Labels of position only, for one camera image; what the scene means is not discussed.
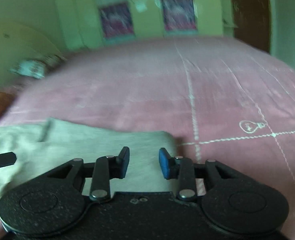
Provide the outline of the poster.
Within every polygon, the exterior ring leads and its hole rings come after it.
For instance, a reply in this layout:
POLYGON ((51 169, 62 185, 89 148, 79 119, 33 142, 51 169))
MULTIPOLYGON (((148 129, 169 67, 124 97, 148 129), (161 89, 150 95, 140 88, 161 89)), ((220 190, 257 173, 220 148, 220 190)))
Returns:
POLYGON ((134 34, 128 3, 118 3, 99 9, 104 38, 134 34))
POLYGON ((196 30, 193 0, 160 0, 166 31, 196 30))

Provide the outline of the pink grid bedsheet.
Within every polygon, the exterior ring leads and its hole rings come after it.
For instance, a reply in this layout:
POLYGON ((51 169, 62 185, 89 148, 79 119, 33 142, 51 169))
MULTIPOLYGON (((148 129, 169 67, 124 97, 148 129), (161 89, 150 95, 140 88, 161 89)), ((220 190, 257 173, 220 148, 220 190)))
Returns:
POLYGON ((0 126, 57 118, 169 133, 172 153, 216 159, 287 198, 295 239, 295 70, 233 38, 168 38, 77 53, 25 89, 0 126))

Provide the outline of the grey-green pants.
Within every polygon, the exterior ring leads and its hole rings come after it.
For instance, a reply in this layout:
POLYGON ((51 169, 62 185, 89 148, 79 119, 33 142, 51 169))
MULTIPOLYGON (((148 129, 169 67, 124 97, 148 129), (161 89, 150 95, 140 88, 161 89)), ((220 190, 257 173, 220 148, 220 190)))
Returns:
POLYGON ((173 191, 176 182, 163 178, 158 152, 176 153, 169 133, 116 132, 50 118, 39 124, 0 127, 0 154, 14 152, 14 165, 0 168, 0 197, 9 189, 29 181, 72 159, 92 163, 99 157, 118 155, 130 149, 130 163, 123 180, 111 181, 111 191, 173 191))

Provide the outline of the corner shelf unit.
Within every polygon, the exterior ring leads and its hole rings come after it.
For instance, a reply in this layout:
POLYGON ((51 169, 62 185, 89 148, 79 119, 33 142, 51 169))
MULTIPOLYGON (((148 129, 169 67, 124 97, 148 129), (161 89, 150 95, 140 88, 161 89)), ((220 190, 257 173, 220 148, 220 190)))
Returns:
POLYGON ((234 11, 232 0, 221 0, 222 23, 224 36, 234 37, 237 25, 234 23, 234 11))

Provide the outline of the lower right poster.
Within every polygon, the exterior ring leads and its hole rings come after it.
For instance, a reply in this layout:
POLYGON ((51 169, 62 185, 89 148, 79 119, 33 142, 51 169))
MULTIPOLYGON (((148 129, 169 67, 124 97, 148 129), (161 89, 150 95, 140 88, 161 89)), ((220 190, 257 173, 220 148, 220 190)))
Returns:
POLYGON ((196 30, 193 0, 160 0, 166 31, 196 30))

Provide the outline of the lower left poster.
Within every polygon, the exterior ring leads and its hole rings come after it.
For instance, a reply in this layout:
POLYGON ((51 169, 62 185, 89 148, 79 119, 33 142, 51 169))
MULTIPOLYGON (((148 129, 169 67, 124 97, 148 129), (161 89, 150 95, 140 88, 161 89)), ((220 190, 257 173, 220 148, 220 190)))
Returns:
POLYGON ((118 3, 99 9, 104 38, 134 34, 128 3, 118 3))

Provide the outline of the dark brown wooden door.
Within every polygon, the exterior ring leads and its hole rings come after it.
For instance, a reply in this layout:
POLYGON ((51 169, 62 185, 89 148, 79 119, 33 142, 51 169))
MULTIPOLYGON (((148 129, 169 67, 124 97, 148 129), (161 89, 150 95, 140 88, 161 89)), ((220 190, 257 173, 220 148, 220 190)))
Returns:
POLYGON ((270 52, 271 9, 270 0, 231 0, 234 23, 234 37, 244 43, 270 52))

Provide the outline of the cream arched headboard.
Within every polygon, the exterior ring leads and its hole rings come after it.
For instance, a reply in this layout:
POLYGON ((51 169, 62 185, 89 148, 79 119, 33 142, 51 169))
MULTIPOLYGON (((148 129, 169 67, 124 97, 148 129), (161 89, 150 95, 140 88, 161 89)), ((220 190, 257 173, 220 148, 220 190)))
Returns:
POLYGON ((16 77, 11 68, 25 59, 60 55, 59 48, 43 33, 15 21, 0 21, 0 89, 16 77))

